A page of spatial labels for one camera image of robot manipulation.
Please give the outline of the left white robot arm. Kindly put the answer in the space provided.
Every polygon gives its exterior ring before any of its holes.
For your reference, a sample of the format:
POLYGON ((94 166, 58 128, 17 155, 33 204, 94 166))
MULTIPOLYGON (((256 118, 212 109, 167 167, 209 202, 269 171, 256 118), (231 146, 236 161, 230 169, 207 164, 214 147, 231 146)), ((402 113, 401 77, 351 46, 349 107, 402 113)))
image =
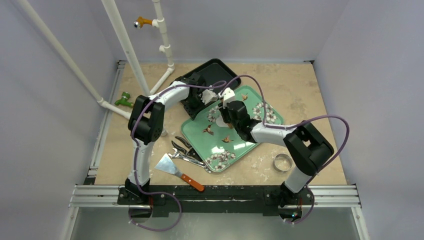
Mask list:
POLYGON ((125 189, 130 191, 130 199, 136 204, 142 205, 149 199, 150 159, 153 146, 164 130, 165 111, 180 102, 194 119, 206 106, 201 99, 206 86, 205 78, 195 72, 191 77, 177 78, 156 94, 136 98, 128 121, 134 160, 124 184, 125 189))

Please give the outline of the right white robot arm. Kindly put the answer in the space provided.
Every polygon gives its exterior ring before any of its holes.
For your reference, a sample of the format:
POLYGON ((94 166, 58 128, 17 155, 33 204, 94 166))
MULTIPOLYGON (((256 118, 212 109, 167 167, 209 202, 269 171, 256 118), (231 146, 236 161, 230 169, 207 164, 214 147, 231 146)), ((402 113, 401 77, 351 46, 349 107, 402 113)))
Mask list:
POLYGON ((218 104, 223 122, 231 125, 245 142, 268 143, 287 148, 295 168, 281 185, 280 196, 288 204, 300 198, 301 190, 335 153, 332 145, 306 121, 300 126, 265 125, 251 118, 244 102, 234 100, 218 104))

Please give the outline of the green floral tray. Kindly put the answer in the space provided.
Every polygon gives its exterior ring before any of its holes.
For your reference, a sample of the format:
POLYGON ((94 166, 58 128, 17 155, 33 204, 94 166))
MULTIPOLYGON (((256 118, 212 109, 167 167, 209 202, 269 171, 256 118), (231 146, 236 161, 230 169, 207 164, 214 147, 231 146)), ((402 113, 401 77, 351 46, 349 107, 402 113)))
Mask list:
MULTIPOLYGON (((249 116, 266 123, 281 125, 284 118, 270 104, 264 112, 262 96, 250 86, 241 86, 235 91, 235 99, 245 104, 249 116)), ((188 119, 181 125, 181 133, 208 168, 220 173, 249 153, 257 143, 244 141, 234 129, 220 127, 216 120, 221 116, 218 102, 213 103, 197 114, 194 120, 188 119)))

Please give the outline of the black plastic tray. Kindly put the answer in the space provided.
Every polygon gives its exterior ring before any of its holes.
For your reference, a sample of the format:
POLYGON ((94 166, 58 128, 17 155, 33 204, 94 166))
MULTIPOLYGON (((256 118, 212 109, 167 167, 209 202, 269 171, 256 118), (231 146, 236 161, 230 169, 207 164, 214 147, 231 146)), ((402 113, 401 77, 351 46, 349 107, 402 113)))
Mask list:
MULTIPOLYGON (((219 81, 229 82, 235 78, 237 74, 231 70, 222 60, 213 58, 203 63, 202 65, 194 68, 193 70, 179 76, 175 81, 183 82, 184 84, 196 85, 196 86, 211 86, 219 81)), ((205 108, 190 110, 185 107, 185 99, 180 101, 183 105, 184 110, 187 112, 189 117, 194 120, 199 112, 204 110, 210 104, 205 105, 205 108)))

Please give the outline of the white dough ball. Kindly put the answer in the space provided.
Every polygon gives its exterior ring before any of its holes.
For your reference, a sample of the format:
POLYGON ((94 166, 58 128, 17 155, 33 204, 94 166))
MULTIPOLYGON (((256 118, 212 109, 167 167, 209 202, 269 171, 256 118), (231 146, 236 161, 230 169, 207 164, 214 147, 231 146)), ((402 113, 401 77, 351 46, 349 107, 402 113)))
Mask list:
POLYGON ((215 124, 220 128, 229 128, 229 125, 224 122, 223 116, 220 115, 216 120, 215 124))

